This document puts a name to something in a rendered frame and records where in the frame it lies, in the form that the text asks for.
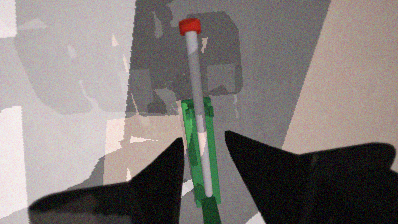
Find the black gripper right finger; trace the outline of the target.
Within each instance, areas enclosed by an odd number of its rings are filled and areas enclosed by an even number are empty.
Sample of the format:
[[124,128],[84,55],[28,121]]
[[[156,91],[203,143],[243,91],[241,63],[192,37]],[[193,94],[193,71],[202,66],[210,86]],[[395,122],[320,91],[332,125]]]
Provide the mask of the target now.
[[225,142],[265,224],[308,224],[322,178],[390,169],[396,156],[391,144],[379,142],[300,155],[230,130]]

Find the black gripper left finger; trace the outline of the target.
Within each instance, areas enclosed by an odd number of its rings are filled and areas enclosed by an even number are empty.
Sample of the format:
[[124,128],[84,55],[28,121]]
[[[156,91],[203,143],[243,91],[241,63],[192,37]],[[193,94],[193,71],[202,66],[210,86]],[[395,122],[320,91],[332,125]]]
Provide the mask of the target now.
[[45,195],[28,217],[33,224],[179,224],[184,164],[179,137],[129,181]]

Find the grey pin with red cap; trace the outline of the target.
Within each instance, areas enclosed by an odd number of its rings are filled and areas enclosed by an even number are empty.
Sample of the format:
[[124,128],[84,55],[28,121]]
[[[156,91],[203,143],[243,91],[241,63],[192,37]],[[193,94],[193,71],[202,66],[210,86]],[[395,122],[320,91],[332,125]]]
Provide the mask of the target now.
[[201,33],[200,20],[197,18],[183,19],[179,22],[179,29],[180,35],[185,36],[186,40],[204,190],[205,195],[211,197],[213,189],[197,41],[197,34]]

